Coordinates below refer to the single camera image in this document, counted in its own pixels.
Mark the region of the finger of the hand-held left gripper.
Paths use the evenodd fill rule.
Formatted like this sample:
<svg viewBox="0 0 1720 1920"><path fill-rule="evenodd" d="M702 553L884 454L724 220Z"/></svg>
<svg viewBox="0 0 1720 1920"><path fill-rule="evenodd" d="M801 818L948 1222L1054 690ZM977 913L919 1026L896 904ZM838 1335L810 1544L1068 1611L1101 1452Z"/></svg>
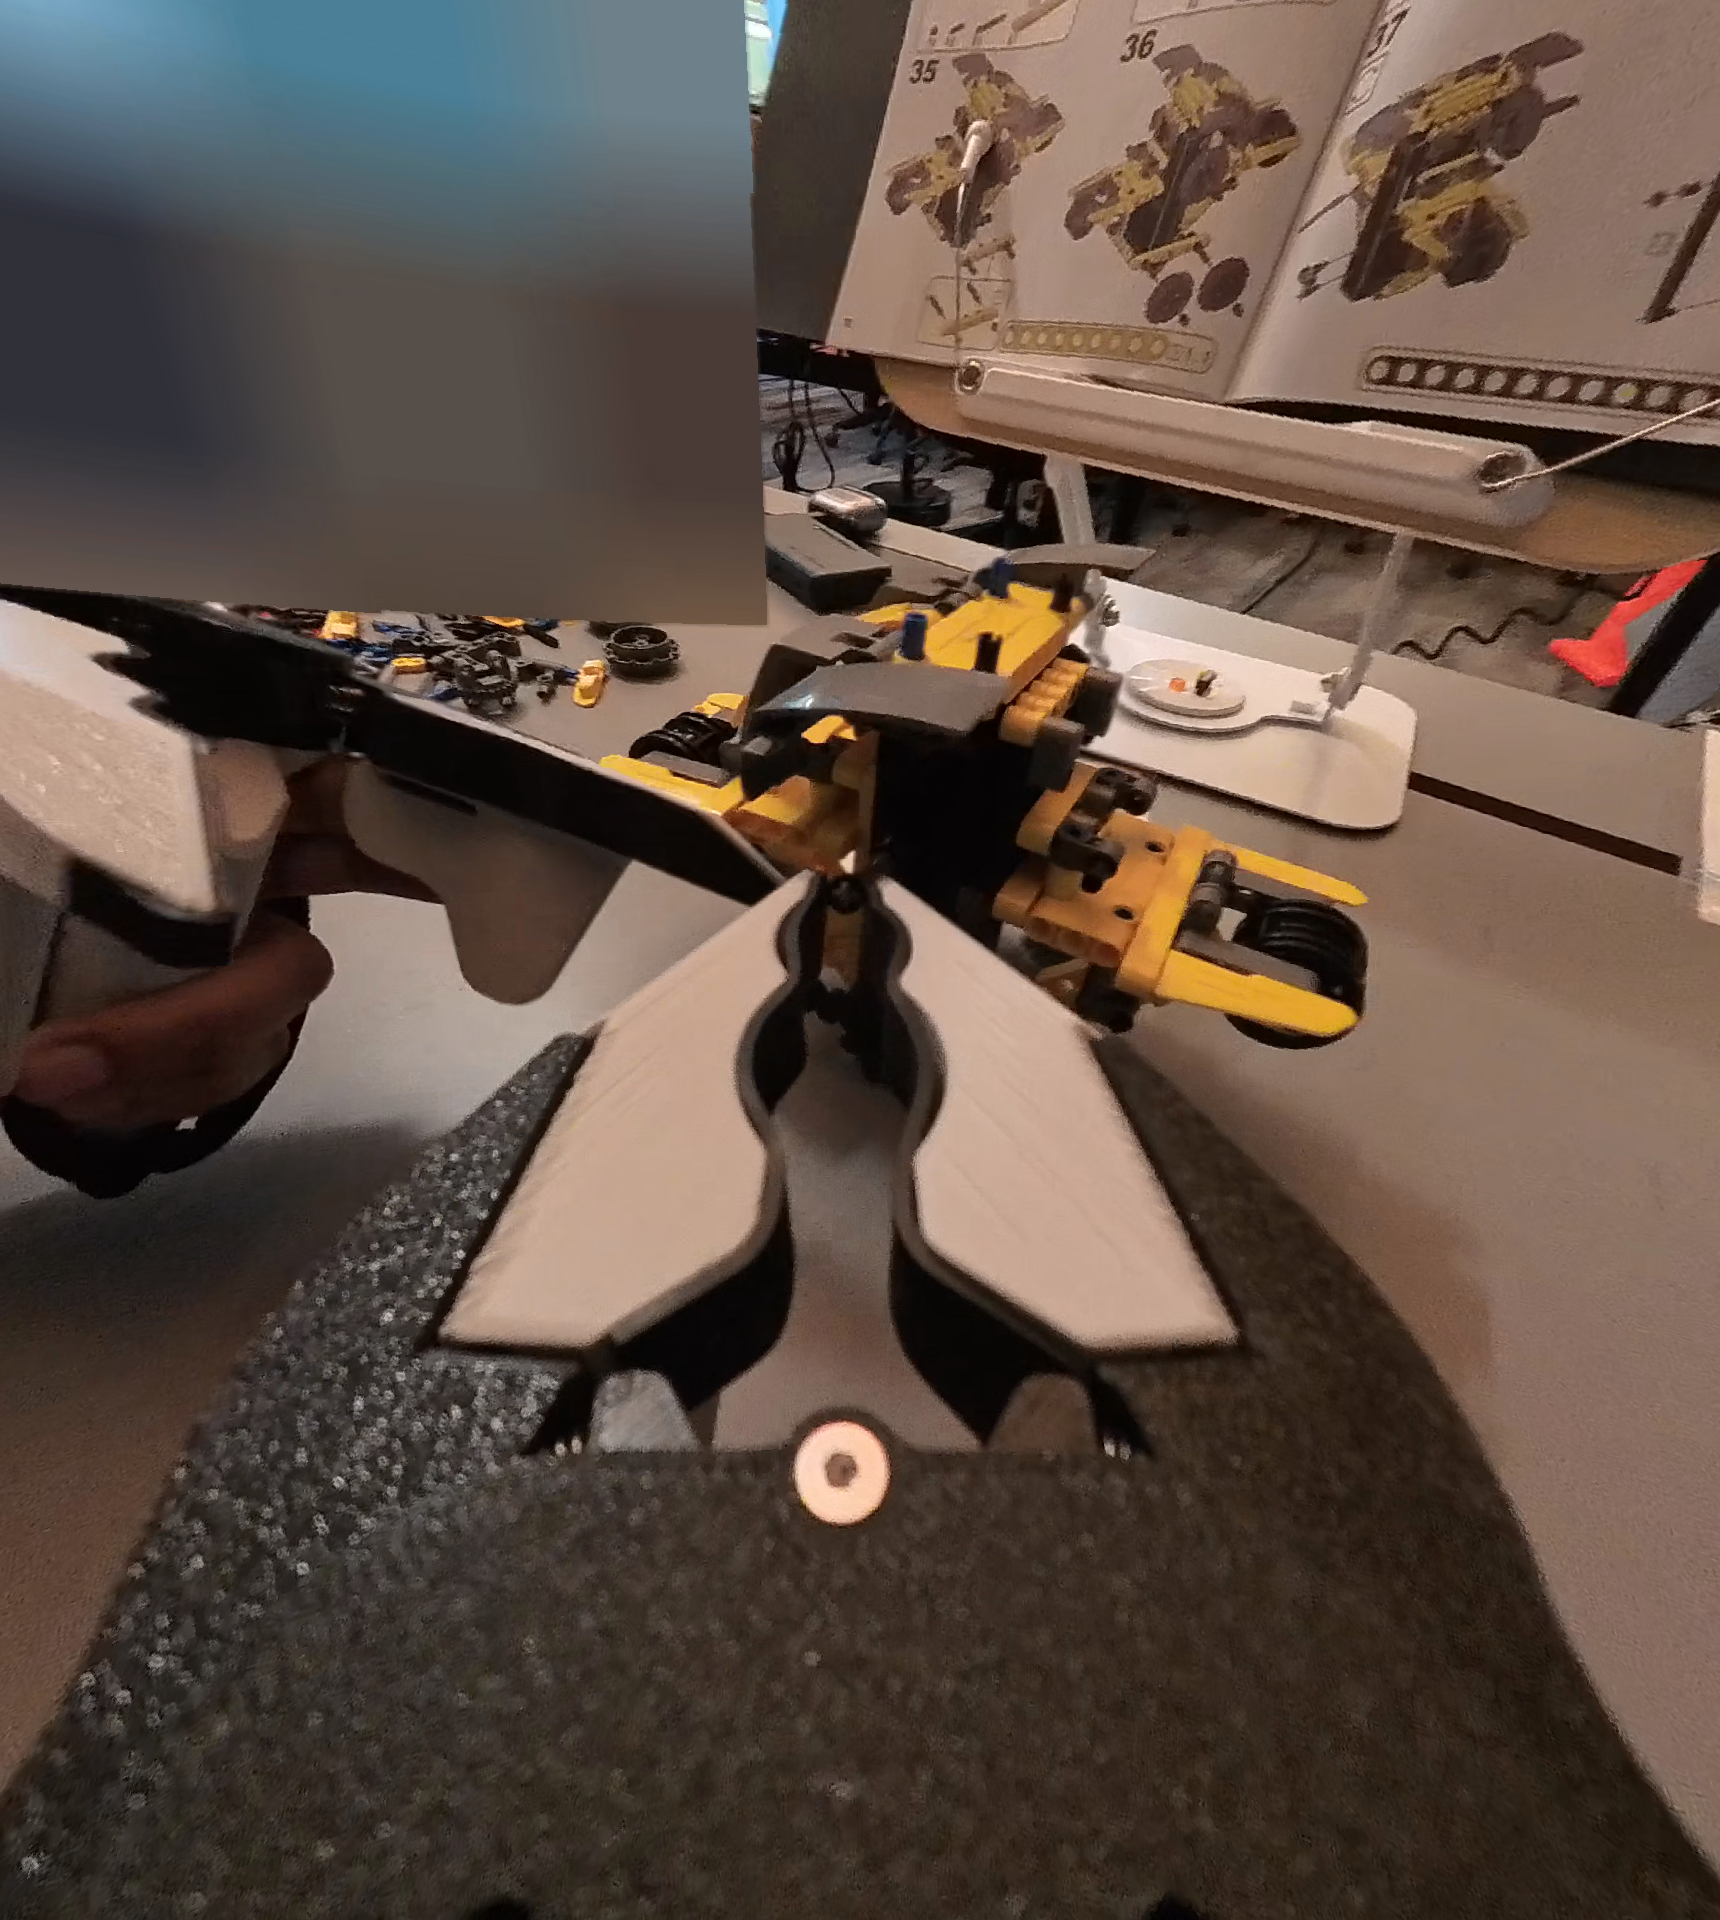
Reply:
<svg viewBox="0 0 1720 1920"><path fill-rule="evenodd" d="M428 885L461 859L511 841L526 855L600 855L638 863L751 906L782 888L773 863L705 806L606 770L530 735L396 698L346 696L346 828L385 863L417 855Z"/></svg>

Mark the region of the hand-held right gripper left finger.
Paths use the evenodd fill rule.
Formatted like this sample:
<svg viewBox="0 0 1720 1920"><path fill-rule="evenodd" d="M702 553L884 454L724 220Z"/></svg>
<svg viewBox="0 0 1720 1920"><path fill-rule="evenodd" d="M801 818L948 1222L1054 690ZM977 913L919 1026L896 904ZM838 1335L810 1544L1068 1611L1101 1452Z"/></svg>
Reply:
<svg viewBox="0 0 1720 1920"><path fill-rule="evenodd" d="M778 1346L793 1254L773 1109L805 1061L815 901L815 880L784 881L606 1017L444 1310L444 1347L652 1370L708 1405Z"/></svg>

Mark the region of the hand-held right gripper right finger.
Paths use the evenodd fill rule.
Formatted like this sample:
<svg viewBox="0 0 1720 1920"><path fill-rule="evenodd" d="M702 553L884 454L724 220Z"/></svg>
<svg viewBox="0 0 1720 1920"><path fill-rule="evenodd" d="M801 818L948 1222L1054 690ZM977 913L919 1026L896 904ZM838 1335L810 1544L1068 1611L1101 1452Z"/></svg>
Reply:
<svg viewBox="0 0 1720 1920"><path fill-rule="evenodd" d="M1238 1352L1224 1301L1087 1024L902 885L875 888L881 1064L906 1102L891 1314L958 1417L1117 1361Z"/></svg>

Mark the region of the pile of toy brick pieces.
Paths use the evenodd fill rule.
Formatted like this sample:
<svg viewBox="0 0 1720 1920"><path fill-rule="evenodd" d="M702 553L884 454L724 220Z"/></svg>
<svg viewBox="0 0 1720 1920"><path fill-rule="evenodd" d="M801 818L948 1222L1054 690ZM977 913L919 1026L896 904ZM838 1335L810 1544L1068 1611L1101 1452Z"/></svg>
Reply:
<svg viewBox="0 0 1720 1920"><path fill-rule="evenodd" d="M614 683L671 680L681 648L671 630L641 623L588 623L582 655L565 651L550 618L324 611L223 606L286 637L321 641L359 678L388 693L508 724L526 705L571 700L597 705Z"/></svg>

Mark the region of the yellow grey brick toy vehicle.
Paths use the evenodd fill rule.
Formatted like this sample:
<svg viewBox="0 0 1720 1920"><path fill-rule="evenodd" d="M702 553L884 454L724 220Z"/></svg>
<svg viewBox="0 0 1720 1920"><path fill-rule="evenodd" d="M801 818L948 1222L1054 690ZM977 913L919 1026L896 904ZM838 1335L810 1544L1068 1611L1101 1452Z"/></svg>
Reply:
<svg viewBox="0 0 1720 1920"><path fill-rule="evenodd" d="M1075 563L995 562L938 602L771 645L747 696L600 764L720 816L784 874L909 888L1089 1026L1189 1004L1280 1049L1346 1039L1368 1001L1362 894L1163 827L1157 782L1089 757L1121 703L1080 638L1101 599ZM885 1079L871 911L828 915L818 951L810 1001Z"/></svg>

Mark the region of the person's left hand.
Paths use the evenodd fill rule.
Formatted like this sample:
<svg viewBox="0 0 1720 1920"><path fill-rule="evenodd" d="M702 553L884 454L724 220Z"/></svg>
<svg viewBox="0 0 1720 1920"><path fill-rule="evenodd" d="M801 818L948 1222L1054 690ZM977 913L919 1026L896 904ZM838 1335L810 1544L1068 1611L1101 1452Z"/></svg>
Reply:
<svg viewBox="0 0 1720 1920"><path fill-rule="evenodd" d="M290 779L260 904L233 962L95 1017L35 1029L15 1098L89 1131L191 1121L276 1068L336 959L289 906L318 897L430 901L415 876L356 849L343 821L346 763Z"/></svg>

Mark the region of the white book stand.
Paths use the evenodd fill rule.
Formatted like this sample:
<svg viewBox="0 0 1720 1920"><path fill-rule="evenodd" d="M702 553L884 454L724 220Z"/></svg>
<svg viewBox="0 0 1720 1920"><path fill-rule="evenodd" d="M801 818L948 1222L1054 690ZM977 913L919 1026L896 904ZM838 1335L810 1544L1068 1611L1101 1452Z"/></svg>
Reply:
<svg viewBox="0 0 1720 1920"><path fill-rule="evenodd" d="M747 2L762 330L842 350L833 308L913 6ZM1368 683L1368 661L1393 648L1414 542L1582 573L1644 573L1720 549L1720 445L1677 436L1685 417L1608 438L1506 418L1206 403L1065 362L858 354L925 426L1040 453L1073 539L1087 537L1073 491L1083 470L1397 539L1344 666L1240 661L1201 626L1157 638L1136 613L1104 638L1125 678L1104 757L1329 828L1392 828L1403 812L1416 712Z"/></svg>

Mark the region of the orange cone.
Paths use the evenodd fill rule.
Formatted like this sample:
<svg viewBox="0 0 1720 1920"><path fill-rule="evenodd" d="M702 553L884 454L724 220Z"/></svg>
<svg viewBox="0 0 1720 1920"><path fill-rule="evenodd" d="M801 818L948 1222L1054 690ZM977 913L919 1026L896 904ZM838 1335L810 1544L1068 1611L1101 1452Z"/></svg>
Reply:
<svg viewBox="0 0 1720 1920"><path fill-rule="evenodd" d="M1706 562L1688 562L1643 574L1593 630L1551 638L1547 655L1593 690L1619 690L1653 629L1703 569Z"/></svg>

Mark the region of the toy instruction booklet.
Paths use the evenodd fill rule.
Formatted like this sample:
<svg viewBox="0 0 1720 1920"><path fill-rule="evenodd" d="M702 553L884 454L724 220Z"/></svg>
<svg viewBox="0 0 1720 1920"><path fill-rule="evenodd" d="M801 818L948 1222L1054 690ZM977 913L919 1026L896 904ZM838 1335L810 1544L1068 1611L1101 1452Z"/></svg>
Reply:
<svg viewBox="0 0 1720 1920"><path fill-rule="evenodd" d="M1720 445L1720 2L916 2L833 344Z"/></svg>

